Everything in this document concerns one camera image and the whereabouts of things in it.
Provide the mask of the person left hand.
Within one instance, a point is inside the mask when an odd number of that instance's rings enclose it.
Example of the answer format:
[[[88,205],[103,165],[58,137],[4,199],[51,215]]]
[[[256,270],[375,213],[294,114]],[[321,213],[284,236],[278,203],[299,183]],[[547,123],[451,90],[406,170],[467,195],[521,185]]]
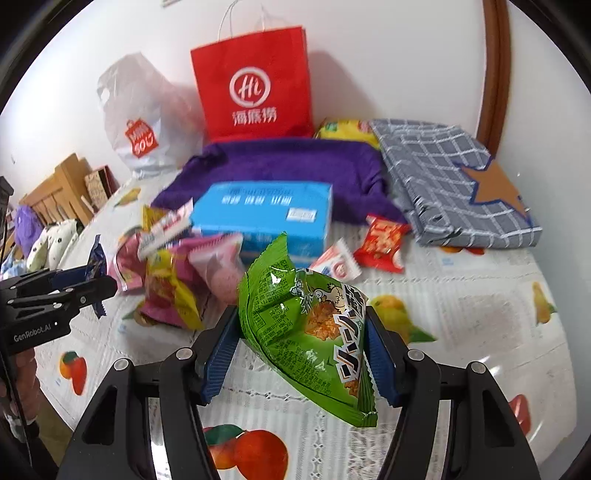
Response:
[[[12,358],[14,361],[13,372],[16,375],[15,385],[18,391],[22,410],[26,422],[33,422],[40,410],[42,400],[40,383],[36,376],[37,363],[35,350],[29,349]]]

